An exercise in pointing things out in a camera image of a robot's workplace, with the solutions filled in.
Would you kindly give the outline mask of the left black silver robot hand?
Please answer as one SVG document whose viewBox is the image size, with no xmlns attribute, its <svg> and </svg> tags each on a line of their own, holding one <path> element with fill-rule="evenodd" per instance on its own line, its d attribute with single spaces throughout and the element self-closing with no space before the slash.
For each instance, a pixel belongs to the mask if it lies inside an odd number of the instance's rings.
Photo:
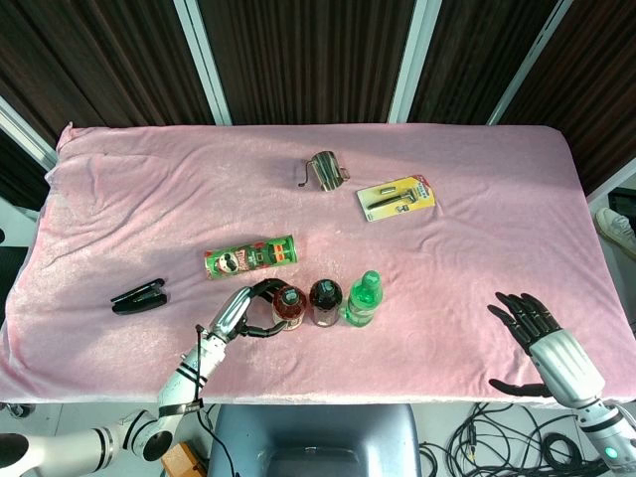
<svg viewBox="0 0 636 477">
<path fill-rule="evenodd" d="M 274 293 L 287 282 L 278 278 L 266 278 L 253 286 L 246 286 L 235 292 L 224 304 L 210 325 L 210 333 L 226 344 L 237 336 L 252 338 L 270 338 L 286 328 L 283 323 L 274 324 L 268 329 L 251 326 L 247 323 L 247 309 L 254 298 L 262 298 L 273 303 Z"/>
</svg>

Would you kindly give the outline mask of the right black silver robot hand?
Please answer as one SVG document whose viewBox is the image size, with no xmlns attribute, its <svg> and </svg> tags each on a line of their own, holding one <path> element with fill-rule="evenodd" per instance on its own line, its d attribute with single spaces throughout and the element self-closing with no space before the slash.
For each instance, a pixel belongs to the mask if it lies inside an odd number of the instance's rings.
<svg viewBox="0 0 636 477">
<path fill-rule="evenodd" d="M 583 408 L 600 399 L 605 380 L 575 337 L 564 330 L 536 297 L 497 292 L 499 306 L 488 311 L 508 329 L 531 359 L 541 385 L 513 386 L 493 380 L 491 385 L 511 396 L 552 397 L 567 408 Z"/>
</svg>

